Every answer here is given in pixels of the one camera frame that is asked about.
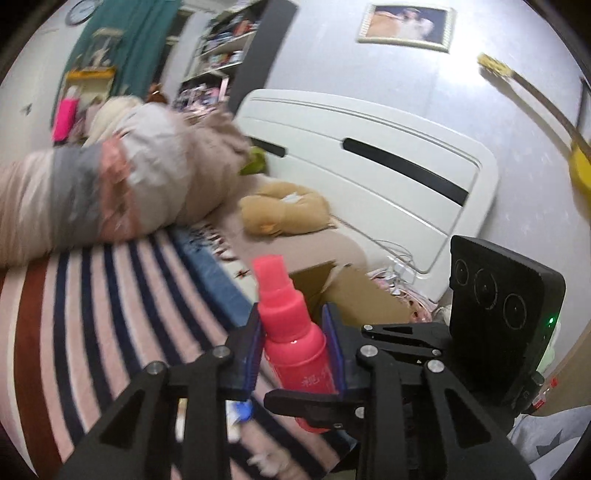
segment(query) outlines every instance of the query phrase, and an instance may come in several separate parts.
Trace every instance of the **picture frame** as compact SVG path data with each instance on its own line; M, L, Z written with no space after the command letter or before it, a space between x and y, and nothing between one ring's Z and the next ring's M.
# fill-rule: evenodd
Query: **picture frame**
M370 4L365 12L360 43L404 45L449 52L456 11L421 2Z

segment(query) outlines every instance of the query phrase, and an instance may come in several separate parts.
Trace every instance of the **shelf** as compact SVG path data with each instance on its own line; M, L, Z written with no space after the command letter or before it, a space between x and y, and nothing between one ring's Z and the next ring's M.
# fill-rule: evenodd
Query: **shelf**
M240 13L240 12L244 12L244 10L246 10L247 8L252 7L253 5L256 5L260 0L254 0L251 3L249 3L248 5L244 5L244 7L240 7L240 8L228 8L227 10L224 10L222 13L220 13L216 18L216 25L222 23L223 21L227 20L230 17L233 17L234 15Z
M222 74L229 72L230 70L233 70L235 67L239 66L241 63L242 63L242 60L235 61L235 62L229 63L227 65L223 65L221 67L218 67L217 69L206 70L205 72L201 72L197 75L193 75L192 77L185 78L183 80L183 82L188 82L189 80L195 80L195 79L198 79L199 77L205 77L207 75L215 75L218 77L223 77L224 75L222 75Z
M203 52L200 56L207 57L209 55L217 55L219 53L231 53L236 50L242 50L246 46L246 42L250 37L256 33L256 30L240 35L239 37L228 40L226 43L222 43L217 47L210 48L208 51Z

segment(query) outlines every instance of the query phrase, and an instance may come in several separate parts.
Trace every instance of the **blanket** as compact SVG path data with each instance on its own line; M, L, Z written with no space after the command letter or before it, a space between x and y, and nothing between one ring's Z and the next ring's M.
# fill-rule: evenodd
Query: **blanket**
M148 103L103 141L28 155L0 169L0 267L191 225L229 195L249 148L227 112L188 125Z
M191 362L244 325L256 284L222 261L211 230L168 228L118 245L53 254L0 277L0 420L41 480L51 479L129 380L151 361ZM265 478L255 455L287 459L276 478L320 479L351 449L263 405L230 445L234 479Z

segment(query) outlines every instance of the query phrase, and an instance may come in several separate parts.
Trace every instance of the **stuffed animal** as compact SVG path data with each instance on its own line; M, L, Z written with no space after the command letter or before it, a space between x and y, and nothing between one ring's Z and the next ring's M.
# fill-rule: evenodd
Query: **stuffed animal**
M329 203L315 192L286 181L266 184L240 200L244 230L251 235L299 235L330 226Z

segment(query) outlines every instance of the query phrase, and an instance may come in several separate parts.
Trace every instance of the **bottle cap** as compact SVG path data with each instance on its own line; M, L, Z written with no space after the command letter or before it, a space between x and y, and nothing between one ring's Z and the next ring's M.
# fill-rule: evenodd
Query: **bottle cap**
M252 269L259 285L257 305L268 338L274 342L292 342L304 336L312 326L306 301L294 288L280 255L253 260Z

